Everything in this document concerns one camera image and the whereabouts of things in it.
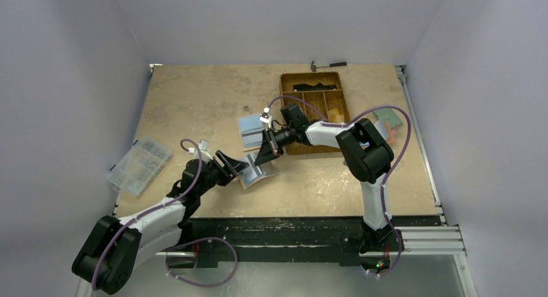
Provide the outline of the woven wicker tray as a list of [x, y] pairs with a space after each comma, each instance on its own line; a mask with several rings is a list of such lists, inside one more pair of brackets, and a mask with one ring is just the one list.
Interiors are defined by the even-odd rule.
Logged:
[[[315, 85], [337, 85], [337, 90], [294, 92], [294, 84], [307, 83]], [[346, 122], [350, 120], [346, 98], [344, 96], [341, 79], [337, 72], [316, 73], [286, 73], [280, 76], [281, 105], [296, 103], [300, 106], [308, 120], [328, 119], [328, 110], [338, 108], [346, 116]]]

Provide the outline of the open beige card holder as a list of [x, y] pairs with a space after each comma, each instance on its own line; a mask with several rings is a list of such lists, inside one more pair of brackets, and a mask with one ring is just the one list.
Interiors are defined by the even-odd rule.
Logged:
[[264, 124], [260, 120], [260, 113], [252, 113], [249, 106], [242, 107], [244, 115], [237, 118], [238, 135], [242, 142], [243, 151], [259, 149], [262, 144]]

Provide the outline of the beige snap card holder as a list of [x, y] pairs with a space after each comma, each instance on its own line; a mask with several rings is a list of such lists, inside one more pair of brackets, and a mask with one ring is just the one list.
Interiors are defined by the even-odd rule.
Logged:
[[247, 189], [258, 181], [276, 176], [279, 171], [272, 162], [267, 162], [261, 165], [255, 165], [258, 152], [251, 152], [246, 154], [241, 161], [248, 164], [248, 167], [243, 170], [238, 177], [243, 189]]

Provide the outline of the gold cards in tray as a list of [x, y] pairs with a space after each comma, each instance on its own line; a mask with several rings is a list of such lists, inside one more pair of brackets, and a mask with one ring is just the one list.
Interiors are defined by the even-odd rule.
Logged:
[[346, 123], [346, 116], [338, 108], [328, 110], [329, 123]]

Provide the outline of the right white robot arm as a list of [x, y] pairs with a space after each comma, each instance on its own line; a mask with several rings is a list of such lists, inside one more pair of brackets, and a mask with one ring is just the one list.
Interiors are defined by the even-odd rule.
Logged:
[[268, 127], [262, 132], [262, 145], [254, 164], [279, 158], [292, 143], [339, 149], [344, 163], [360, 185], [364, 202], [363, 234], [360, 252], [380, 251], [389, 236], [391, 216], [386, 202], [386, 177], [394, 153], [374, 124], [362, 118], [350, 125], [308, 120], [300, 106], [291, 103], [281, 108], [284, 126], [278, 131]]

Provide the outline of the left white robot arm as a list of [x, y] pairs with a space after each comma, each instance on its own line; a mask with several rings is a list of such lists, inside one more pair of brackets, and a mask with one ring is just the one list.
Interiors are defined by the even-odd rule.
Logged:
[[181, 240], [182, 227], [207, 191], [228, 185], [249, 166], [219, 150], [213, 158], [200, 152], [159, 203], [138, 214], [100, 218], [76, 255], [72, 273], [94, 290], [117, 293], [137, 266]]

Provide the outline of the open blue pink card holder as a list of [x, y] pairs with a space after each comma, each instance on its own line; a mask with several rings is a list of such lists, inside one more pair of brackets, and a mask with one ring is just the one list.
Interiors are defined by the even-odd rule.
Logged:
[[394, 131], [391, 129], [388, 121], [376, 121], [374, 123], [374, 127], [389, 145], [392, 145], [396, 142]]

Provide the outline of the green card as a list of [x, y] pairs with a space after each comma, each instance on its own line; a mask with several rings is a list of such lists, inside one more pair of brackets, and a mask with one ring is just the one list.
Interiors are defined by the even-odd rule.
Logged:
[[400, 110], [393, 107], [379, 108], [373, 111], [373, 114], [379, 121], [388, 123], [390, 130], [403, 125], [403, 120], [399, 117], [399, 113]]

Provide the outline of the black front rail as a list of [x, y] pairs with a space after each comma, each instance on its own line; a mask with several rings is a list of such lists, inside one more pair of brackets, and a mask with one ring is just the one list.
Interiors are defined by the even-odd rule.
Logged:
[[285, 218], [195, 218], [182, 227], [173, 252], [173, 267], [187, 267], [179, 252], [198, 268], [220, 262], [337, 263], [341, 267], [374, 268], [378, 256], [361, 248], [360, 216]]

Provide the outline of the black object in tray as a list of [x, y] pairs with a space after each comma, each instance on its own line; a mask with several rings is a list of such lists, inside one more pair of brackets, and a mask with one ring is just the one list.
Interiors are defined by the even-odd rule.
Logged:
[[337, 90], [337, 85], [325, 85], [323, 83], [317, 83], [315, 85], [312, 85], [307, 83], [300, 83], [294, 84], [292, 90], [294, 92]]

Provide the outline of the clear plastic screw box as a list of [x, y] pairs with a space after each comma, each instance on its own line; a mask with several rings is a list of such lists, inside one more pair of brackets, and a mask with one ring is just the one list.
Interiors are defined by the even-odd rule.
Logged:
[[137, 139], [107, 174], [107, 181], [116, 192], [134, 197], [146, 188], [172, 158], [172, 150], [149, 136]]

